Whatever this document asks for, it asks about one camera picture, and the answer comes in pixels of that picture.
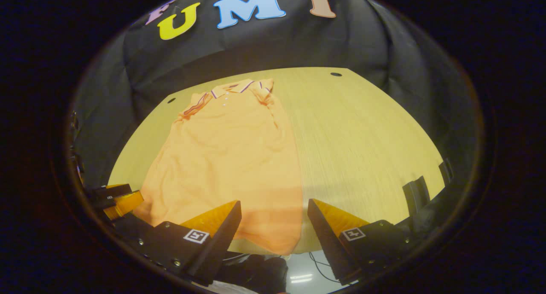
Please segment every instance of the letter m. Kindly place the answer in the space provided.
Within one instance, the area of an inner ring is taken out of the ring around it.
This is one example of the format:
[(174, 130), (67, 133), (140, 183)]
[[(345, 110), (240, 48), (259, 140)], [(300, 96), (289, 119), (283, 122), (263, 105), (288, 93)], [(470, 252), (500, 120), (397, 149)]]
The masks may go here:
[(219, 0), (214, 3), (215, 7), (220, 9), (220, 23), (218, 28), (225, 28), (237, 24), (237, 19), (233, 14), (238, 15), (242, 20), (248, 21), (256, 8), (257, 19), (279, 18), (286, 15), (277, 4), (277, 0)]

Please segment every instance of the wooden table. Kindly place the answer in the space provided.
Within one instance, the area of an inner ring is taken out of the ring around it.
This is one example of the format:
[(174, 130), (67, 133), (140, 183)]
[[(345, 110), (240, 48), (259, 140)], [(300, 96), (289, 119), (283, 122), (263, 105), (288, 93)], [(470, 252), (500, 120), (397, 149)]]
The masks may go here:
[[(402, 186), (424, 176), (430, 198), (444, 187), (442, 158), (421, 126), (382, 90), (343, 68), (287, 68), (230, 76), (167, 96), (131, 136), (110, 175), (109, 185), (142, 187), (177, 114), (193, 93), (243, 79), (273, 78), (275, 94), (294, 128), (304, 195), (302, 238), (293, 253), (322, 249), (309, 218), (316, 198), (368, 222), (396, 224), (409, 216)], [(229, 251), (268, 254), (247, 240)]]

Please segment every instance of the yellow letter u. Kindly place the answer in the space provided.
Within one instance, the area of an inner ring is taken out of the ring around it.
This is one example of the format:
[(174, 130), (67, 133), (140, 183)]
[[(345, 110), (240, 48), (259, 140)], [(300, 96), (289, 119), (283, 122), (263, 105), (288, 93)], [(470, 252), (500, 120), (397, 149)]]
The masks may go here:
[(175, 38), (183, 33), (185, 33), (193, 24), (195, 24), (195, 20), (197, 19), (197, 6), (199, 6), (201, 3), (195, 3), (193, 5), (190, 5), (184, 10), (182, 10), (182, 13), (186, 14), (186, 21), (182, 26), (179, 28), (173, 28), (172, 27), (172, 20), (176, 18), (176, 15), (172, 15), (167, 17), (165, 20), (161, 21), (157, 27), (160, 28), (160, 37), (164, 41), (168, 41), (169, 39)]

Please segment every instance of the orange polo shirt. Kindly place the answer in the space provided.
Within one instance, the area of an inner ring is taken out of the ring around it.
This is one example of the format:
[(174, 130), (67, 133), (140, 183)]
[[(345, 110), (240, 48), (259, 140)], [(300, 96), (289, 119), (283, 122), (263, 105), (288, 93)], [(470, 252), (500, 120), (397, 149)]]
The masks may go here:
[(292, 126), (273, 80), (241, 80), (193, 94), (150, 166), (134, 214), (181, 224), (233, 200), (246, 238), (288, 255), (300, 238), (302, 180)]

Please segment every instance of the black wire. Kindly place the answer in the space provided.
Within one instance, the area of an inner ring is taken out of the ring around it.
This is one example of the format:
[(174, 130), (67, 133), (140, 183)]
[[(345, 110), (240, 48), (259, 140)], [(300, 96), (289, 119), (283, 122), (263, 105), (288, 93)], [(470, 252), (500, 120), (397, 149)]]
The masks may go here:
[(333, 279), (330, 279), (330, 278), (326, 277), (326, 276), (325, 276), (324, 274), (322, 274), (322, 271), (320, 271), (320, 268), (318, 268), (318, 264), (317, 264), (317, 263), (320, 263), (320, 264), (324, 264), (324, 265), (328, 265), (328, 264), (316, 261), (316, 260), (314, 259), (314, 256), (313, 256), (313, 254), (312, 254), (312, 253), (310, 253), (310, 252), (309, 252), (309, 257), (310, 257), (310, 258), (311, 258), (311, 260), (312, 260), (312, 261), (314, 262), (314, 265), (315, 265), (315, 266), (317, 267), (317, 270), (318, 270), (318, 272), (319, 272), (319, 273), (320, 273), (320, 274), (322, 275), (322, 277), (324, 277), (324, 278), (326, 278), (326, 279), (330, 280), (331, 282), (337, 282), (337, 283), (340, 283), (339, 281), (337, 281), (337, 280), (333, 280)]

